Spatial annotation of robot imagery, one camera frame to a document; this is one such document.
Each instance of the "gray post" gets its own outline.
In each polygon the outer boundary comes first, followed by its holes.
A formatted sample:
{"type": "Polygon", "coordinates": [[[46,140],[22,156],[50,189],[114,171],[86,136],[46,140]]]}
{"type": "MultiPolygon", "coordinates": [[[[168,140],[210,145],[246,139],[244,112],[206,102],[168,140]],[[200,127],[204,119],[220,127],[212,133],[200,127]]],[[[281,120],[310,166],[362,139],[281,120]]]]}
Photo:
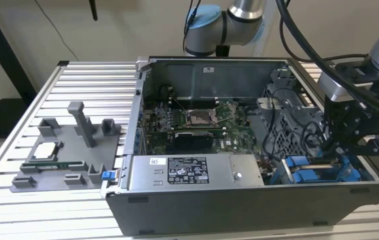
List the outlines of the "gray post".
{"type": "Polygon", "coordinates": [[[72,101],[68,106],[68,112],[73,115],[76,120],[76,125],[80,128],[80,133],[84,138],[84,142],[88,148],[92,148],[96,145],[96,141],[92,136],[90,128],[85,120],[82,113],[84,103],[81,101],[72,101]]]}

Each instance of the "metal slat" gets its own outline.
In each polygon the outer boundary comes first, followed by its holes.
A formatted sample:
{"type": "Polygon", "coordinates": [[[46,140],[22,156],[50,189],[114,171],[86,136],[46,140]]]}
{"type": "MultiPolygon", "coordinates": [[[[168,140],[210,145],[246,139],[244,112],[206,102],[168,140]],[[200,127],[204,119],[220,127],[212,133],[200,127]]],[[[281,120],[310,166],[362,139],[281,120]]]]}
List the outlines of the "metal slat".
{"type": "MultiPolygon", "coordinates": [[[[128,125],[128,117],[125,116],[90,116],[89,120],[92,124],[100,124],[102,119],[113,119],[116,124],[128,125]]],[[[30,126],[37,126],[42,120],[42,117],[36,117],[30,121],[30,126]]],[[[74,118],[72,116],[58,116],[56,117],[58,125],[76,125],[74,118]]]]}
{"type": "Polygon", "coordinates": [[[102,239],[106,237],[113,237],[118,240],[130,240],[132,237],[122,237],[121,231],[118,228],[88,228],[78,230],[57,230],[57,231],[45,231],[45,232],[28,232],[28,233],[13,233],[0,235],[0,238],[12,239],[12,240],[64,240],[64,239],[102,239]]]}
{"type": "Polygon", "coordinates": [[[132,74],[69,74],[61,75],[58,80],[118,80],[136,79],[132,74]]]}
{"type": "Polygon", "coordinates": [[[113,218],[98,218],[96,219],[96,221],[92,221],[90,219],[44,221],[42,224],[38,224],[38,222],[0,224],[1,234],[38,233],[46,231],[105,228],[117,228],[117,224],[113,218]]]}
{"type": "Polygon", "coordinates": [[[48,101],[53,100],[73,100],[73,101],[85,101],[85,100],[116,100],[116,99],[133,99],[133,93],[54,93],[49,94],[46,97],[48,101]]]}
{"type": "Polygon", "coordinates": [[[128,93],[130,94],[136,90],[134,86],[86,86],[86,87],[54,87],[50,93],[128,93]]]}
{"type": "Polygon", "coordinates": [[[117,79],[117,80],[60,80],[56,83],[56,87],[81,87],[81,86],[125,86],[134,85],[136,81],[130,79],[117,79]]]}
{"type": "Polygon", "coordinates": [[[77,194],[50,194],[45,195],[12,195],[0,196],[0,204],[20,204],[20,203],[46,203],[60,201],[76,201],[76,200],[100,200],[100,191],[92,193],[77,194]]]}
{"type": "Polygon", "coordinates": [[[26,204],[14,204],[13,207],[9,207],[9,205],[0,205],[0,215],[96,210],[96,209],[109,209],[106,202],[102,200],[94,200],[94,201],[68,201],[68,202],[61,202],[60,204],[56,204],[54,202],[26,203],[26,204]]]}
{"type": "Polygon", "coordinates": [[[13,213],[6,215],[0,215],[0,223],[22,221],[45,221],[45,220],[60,220],[60,219],[82,219],[82,218],[102,218],[112,217],[110,210],[94,209],[94,210],[65,210],[44,212],[38,214],[37,212],[30,213],[13,213]]]}
{"type": "MultiPolygon", "coordinates": [[[[129,117],[130,107],[112,107],[112,108],[84,108],[84,115],[89,116],[114,116],[114,115],[125,115],[129,117]]],[[[54,109],[38,109],[36,113],[36,117],[61,117],[61,116],[72,116],[68,112],[66,108],[54,108],[54,109]]]]}
{"type": "MultiPolygon", "coordinates": [[[[70,101],[46,101],[42,103],[41,109],[66,108],[70,101]]],[[[84,108],[110,108],[110,107],[130,107],[132,101],[84,101],[84,108]]]]}

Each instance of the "black cable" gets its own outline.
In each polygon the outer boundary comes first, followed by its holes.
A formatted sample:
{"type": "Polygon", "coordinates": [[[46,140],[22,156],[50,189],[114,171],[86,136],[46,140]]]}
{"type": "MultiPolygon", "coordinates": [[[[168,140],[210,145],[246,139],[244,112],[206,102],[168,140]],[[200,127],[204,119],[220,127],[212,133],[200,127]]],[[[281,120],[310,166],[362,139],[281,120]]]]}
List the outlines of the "black cable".
{"type": "Polygon", "coordinates": [[[184,28],[182,28],[182,41],[181,41],[181,50],[184,52],[184,39],[186,38],[186,27],[188,27],[188,16],[192,8],[193,0],[190,0],[189,9],[186,12],[186,17],[184,18],[184,28]]]}
{"type": "MultiPolygon", "coordinates": [[[[286,0],[285,2],[285,7],[288,7],[290,0],[286,0]]],[[[284,32],[282,32],[282,18],[280,18],[280,23],[278,23],[278,34],[280,34],[280,40],[281,40],[281,44],[282,47],[288,53],[288,55],[296,59],[298,62],[304,62],[304,63],[312,63],[313,61],[310,59],[304,59],[296,56],[296,54],[290,51],[288,45],[286,45],[286,41],[285,41],[285,37],[284,37],[284,32]]],[[[322,60],[326,61],[333,61],[333,60],[338,60],[338,59],[348,59],[348,58],[365,58],[368,56],[368,54],[345,54],[345,55],[337,55],[337,56],[330,56],[326,58],[322,58],[322,60]]]]}
{"type": "Polygon", "coordinates": [[[312,59],[313,63],[317,67],[322,70],[322,72],[330,77],[330,79],[348,91],[352,98],[358,102],[358,105],[362,109],[366,108],[362,101],[379,112],[379,100],[372,96],[372,94],[358,89],[353,84],[350,84],[340,74],[332,69],[332,67],[324,62],[321,57],[317,55],[316,51],[313,50],[310,44],[308,43],[306,39],[304,38],[285,7],[284,0],[274,0],[276,6],[281,15],[281,19],[285,23],[289,33],[292,34],[296,42],[298,43],[302,51],[312,59]]]}
{"type": "Polygon", "coordinates": [[[201,0],[197,0],[194,9],[193,9],[193,11],[190,13],[190,17],[188,18],[188,15],[189,15],[189,12],[190,12],[190,8],[192,8],[192,3],[193,3],[193,0],[190,0],[190,6],[189,6],[189,9],[188,9],[186,18],[184,19],[182,41],[181,41],[182,52],[184,52],[184,40],[186,38],[186,33],[188,33],[189,27],[190,27],[190,25],[193,23],[193,20],[194,20],[194,17],[196,17],[197,7],[200,6],[201,0]]]}
{"type": "Polygon", "coordinates": [[[37,2],[37,0],[33,0],[33,1],[34,1],[34,3],[36,3],[37,7],[40,8],[40,10],[41,10],[41,12],[42,12],[42,14],[44,14],[46,20],[49,21],[50,25],[53,26],[53,28],[54,28],[54,30],[56,30],[56,32],[57,32],[57,35],[58,35],[58,37],[60,37],[60,39],[61,39],[61,42],[62,42],[62,44],[64,44],[64,46],[66,47],[66,49],[68,49],[69,52],[72,53],[72,55],[73,55],[76,61],[78,61],[78,59],[77,59],[77,57],[76,57],[73,51],[70,50],[69,46],[68,46],[66,43],[64,42],[62,36],[61,36],[61,34],[60,34],[60,32],[58,32],[58,30],[57,30],[57,28],[56,28],[56,25],[53,24],[53,22],[50,21],[50,19],[49,19],[46,13],[44,12],[44,9],[42,9],[42,7],[41,7],[40,3],[37,2]]]}

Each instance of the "blue latch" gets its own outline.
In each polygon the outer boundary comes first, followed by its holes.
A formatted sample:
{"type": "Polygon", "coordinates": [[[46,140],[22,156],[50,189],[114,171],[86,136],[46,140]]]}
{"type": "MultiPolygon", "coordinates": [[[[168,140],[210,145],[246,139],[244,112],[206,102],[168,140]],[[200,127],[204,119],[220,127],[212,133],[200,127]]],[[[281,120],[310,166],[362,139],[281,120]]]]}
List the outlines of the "blue latch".
{"type": "Polygon", "coordinates": [[[114,180],[116,171],[104,171],[101,174],[101,181],[113,181],[114,180]]]}

